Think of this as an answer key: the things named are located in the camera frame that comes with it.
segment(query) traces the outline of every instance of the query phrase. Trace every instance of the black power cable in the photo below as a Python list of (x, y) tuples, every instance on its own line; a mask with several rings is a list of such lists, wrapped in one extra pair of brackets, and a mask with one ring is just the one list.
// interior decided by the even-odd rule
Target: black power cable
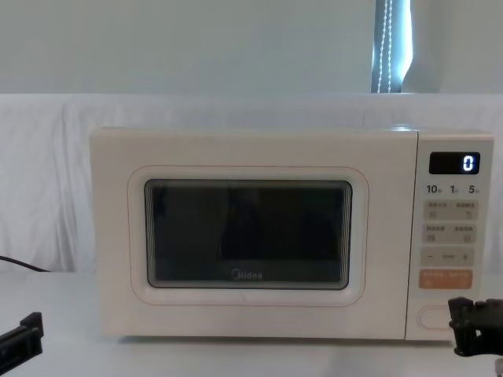
[(9, 257), (4, 257), (2, 255), (0, 255), (0, 261), (13, 263), (15, 265), (20, 265), (20, 266), (25, 267), (27, 269), (32, 269), (33, 271), (36, 271), (38, 273), (50, 273), (50, 271), (47, 270), (47, 269), (40, 269), (39, 267), (35, 267), (34, 265), (29, 265), (29, 264), (24, 263), (22, 261), (18, 261), (17, 259), (12, 259), (12, 258), (9, 258)]

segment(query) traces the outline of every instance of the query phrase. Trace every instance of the white table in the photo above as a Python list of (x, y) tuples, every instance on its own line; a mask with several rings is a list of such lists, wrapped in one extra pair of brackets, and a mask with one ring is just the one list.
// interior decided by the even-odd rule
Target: white table
[[(501, 286), (501, 278), (485, 279), (484, 297)], [(0, 333), (33, 311), (42, 312), (45, 328), (43, 354), (9, 377), (494, 375), (496, 357), (464, 359), (448, 343), (107, 338), (92, 274), (3, 274), (0, 298)]]

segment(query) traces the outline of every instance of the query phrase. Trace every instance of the white cloth backdrop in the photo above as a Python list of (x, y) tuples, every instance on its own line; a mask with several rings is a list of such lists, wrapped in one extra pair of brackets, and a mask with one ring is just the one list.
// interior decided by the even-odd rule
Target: white cloth backdrop
[(402, 92), (503, 93), (502, 0), (412, 0)]
[[(92, 270), (88, 137), (100, 126), (414, 127), (492, 130), (485, 270), (503, 270), (503, 96), (357, 95), (267, 103), (163, 96), (0, 96), (0, 254), (59, 270)], [(0, 271), (18, 267), (0, 262)]]

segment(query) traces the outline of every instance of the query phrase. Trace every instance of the white microwave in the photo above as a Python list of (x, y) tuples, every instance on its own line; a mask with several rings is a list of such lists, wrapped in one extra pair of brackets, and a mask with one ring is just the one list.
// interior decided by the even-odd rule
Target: white microwave
[(477, 298), (493, 137), (481, 131), (100, 129), (112, 335), (449, 339)]

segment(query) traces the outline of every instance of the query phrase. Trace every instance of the start button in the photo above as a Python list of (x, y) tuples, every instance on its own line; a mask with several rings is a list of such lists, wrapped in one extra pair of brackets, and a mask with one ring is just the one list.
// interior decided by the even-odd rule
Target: start button
[(472, 281), (470, 269), (422, 269), (419, 272), (419, 288), (422, 289), (470, 289)]

